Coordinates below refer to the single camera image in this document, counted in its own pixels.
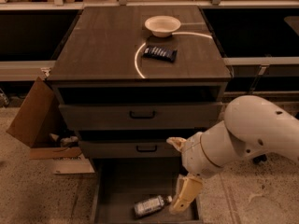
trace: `bottle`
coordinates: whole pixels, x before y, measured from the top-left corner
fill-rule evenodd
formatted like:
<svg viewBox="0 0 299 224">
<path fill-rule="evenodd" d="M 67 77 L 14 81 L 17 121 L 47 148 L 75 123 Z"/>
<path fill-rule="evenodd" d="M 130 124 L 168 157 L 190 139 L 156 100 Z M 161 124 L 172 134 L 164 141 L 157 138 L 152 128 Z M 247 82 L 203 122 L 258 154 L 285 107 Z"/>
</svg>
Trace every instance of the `bottle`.
<svg viewBox="0 0 299 224">
<path fill-rule="evenodd" d="M 136 203 L 134 206 L 136 217 L 140 218 L 155 212 L 162 210 L 167 204 L 172 202 L 172 197 L 167 196 L 165 199 L 158 195 L 156 197 L 149 198 L 145 201 Z"/>
</svg>

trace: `concrete floor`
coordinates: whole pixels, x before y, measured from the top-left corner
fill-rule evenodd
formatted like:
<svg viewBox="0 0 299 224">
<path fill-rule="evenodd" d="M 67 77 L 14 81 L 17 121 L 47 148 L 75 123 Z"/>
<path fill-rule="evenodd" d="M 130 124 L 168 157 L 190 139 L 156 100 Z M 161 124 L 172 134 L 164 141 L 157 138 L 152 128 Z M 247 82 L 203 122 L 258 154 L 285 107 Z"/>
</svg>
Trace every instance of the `concrete floor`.
<svg viewBox="0 0 299 224">
<path fill-rule="evenodd" d="M 18 106 L 0 107 L 0 223 L 90 223 L 97 174 L 53 175 L 29 148 L 6 133 Z M 299 165 L 279 155 L 234 162 L 205 180 L 204 223 L 299 223 Z"/>
</svg>

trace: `bowl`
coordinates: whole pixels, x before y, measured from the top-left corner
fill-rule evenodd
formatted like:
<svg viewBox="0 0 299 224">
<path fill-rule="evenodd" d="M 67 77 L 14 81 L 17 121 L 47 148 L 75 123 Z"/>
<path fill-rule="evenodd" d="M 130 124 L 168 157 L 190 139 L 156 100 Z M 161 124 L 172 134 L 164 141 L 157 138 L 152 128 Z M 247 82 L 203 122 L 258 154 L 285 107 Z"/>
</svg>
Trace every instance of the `bowl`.
<svg viewBox="0 0 299 224">
<path fill-rule="evenodd" d="M 170 16 L 156 16 L 147 19 L 145 26 L 155 36 L 168 37 L 180 27 L 180 21 Z"/>
</svg>

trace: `brown box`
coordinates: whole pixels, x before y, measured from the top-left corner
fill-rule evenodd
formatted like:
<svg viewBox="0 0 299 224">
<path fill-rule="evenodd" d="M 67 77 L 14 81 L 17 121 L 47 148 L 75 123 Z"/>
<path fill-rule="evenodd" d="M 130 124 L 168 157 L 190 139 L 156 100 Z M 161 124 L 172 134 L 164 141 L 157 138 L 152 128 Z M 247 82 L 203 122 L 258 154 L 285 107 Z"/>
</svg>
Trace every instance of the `brown box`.
<svg viewBox="0 0 299 224">
<path fill-rule="evenodd" d="M 66 127 L 58 105 L 51 88 L 39 77 L 7 133 L 30 147 L 29 159 L 52 163 L 50 169 L 55 174 L 93 173 L 90 161 L 84 158 L 79 147 L 55 147 L 50 140 L 50 133 L 60 133 Z M 76 161 L 76 165 L 70 165 L 71 161 Z"/>
</svg>

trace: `black handle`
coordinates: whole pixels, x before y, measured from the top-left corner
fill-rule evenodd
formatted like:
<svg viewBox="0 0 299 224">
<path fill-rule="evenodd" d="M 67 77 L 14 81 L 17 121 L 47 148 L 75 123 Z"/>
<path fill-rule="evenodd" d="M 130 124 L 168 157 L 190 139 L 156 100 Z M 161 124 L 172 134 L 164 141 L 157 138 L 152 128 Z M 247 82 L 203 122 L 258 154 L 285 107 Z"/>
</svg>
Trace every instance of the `black handle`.
<svg viewBox="0 0 299 224">
<path fill-rule="evenodd" d="M 136 146 L 136 150 L 139 153 L 154 153 L 155 151 L 157 151 L 157 149 L 157 146 L 155 146 L 154 149 L 140 149 L 139 146 Z"/>
<path fill-rule="evenodd" d="M 150 112 L 135 112 L 130 111 L 130 118 L 131 119 L 153 119 L 156 116 L 156 112 L 150 111 Z"/>
</svg>

